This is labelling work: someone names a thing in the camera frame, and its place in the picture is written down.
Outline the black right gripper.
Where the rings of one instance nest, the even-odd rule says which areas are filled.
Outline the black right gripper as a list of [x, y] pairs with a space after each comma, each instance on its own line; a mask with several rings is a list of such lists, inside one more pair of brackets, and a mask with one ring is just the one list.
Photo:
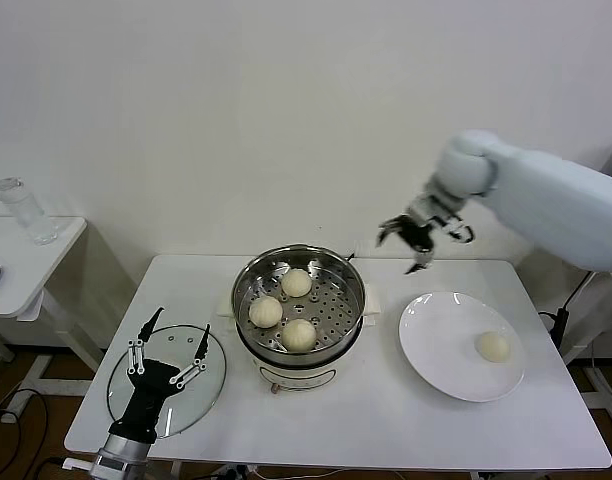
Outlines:
[[422, 225], [410, 215], [400, 214], [379, 225], [377, 245], [381, 246], [391, 234], [400, 234], [403, 229], [403, 239], [414, 253], [414, 262], [406, 271], [413, 274], [429, 267], [434, 258], [433, 227]]

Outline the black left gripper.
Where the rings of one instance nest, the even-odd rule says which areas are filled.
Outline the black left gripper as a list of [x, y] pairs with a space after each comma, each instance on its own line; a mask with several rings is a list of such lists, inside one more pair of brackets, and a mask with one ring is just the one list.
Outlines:
[[164, 308], [159, 307], [142, 325], [137, 337], [128, 341], [127, 374], [134, 390], [123, 416], [110, 426], [111, 435], [128, 440], [156, 440], [156, 425], [166, 399], [179, 393], [206, 370], [209, 324], [203, 330], [192, 363], [184, 369], [163, 362], [145, 362], [145, 345], [163, 311]]

